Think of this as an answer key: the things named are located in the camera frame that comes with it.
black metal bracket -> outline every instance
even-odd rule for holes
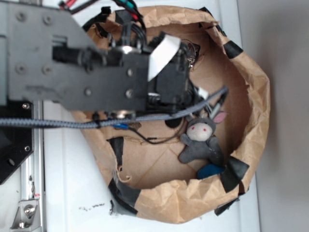
[[[0,107],[0,117],[32,118],[33,105],[26,101],[8,101]],[[33,151],[32,129],[0,127],[0,185]]]

brown paper bag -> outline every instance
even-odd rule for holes
[[[141,218],[183,223],[248,190],[267,138],[269,80],[246,53],[218,30],[218,22],[209,13],[174,6],[145,7],[140,12],[149,40],[164,31],[200,45],[198,61],[190,72],[196,86],[210,93],[222,85],[229,87],[223,107],[228,116],[215,132],[226,155],[226,171],[197,180],[197,171],[206,161],[180,163],[178,156],[185,145],[179,138],[151,145],[131,131],[111,127],[84,130],[83,134],[118,203]],[[115,23],[115,13],[101,26],[114,38],[120,37],[121,25]],[[107,48],[96,26],[88,34],[98,47]],[[88,122],[92,112],[73,115],[77,121]],[[139,132],[159,141],[185,132],[185,128],[180,125],[171,129],[162,121],[142,122]],[[114,152],[112,145],[122,149]]]

gray plush rabbit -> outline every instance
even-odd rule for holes
[[[224,156],[217,137],[212,137],[216,124],[221,123],[226,113],[219,113],[213,120],[209,118],[196,118],[189,122],[186,134],[180,140],[187,145],[179,155],[182,163],[189,163],[195,159],[208,159],[213,164],[223,166]]]

blue plush toy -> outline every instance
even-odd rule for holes
[[[197,178],[204,179],[212,175],[217,175],[222,173],[225,170],[225,167],[223,166],[218,166],[213,163],[210,163],[206,165],[205,167],[201,168],[198,173],[197,173]]]

pink rabbit ear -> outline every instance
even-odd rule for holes
[[[221,122],[224,121],[224,119],[226,118],[226,116],[227,116],[227,113],[226,113],[226,112],[220,112],[220,113],[217,114],[216,117],[214,117],[213,121],[214,121],[215,123],[217,123],[217,124],[218,124],[218,123],[221,123]]]

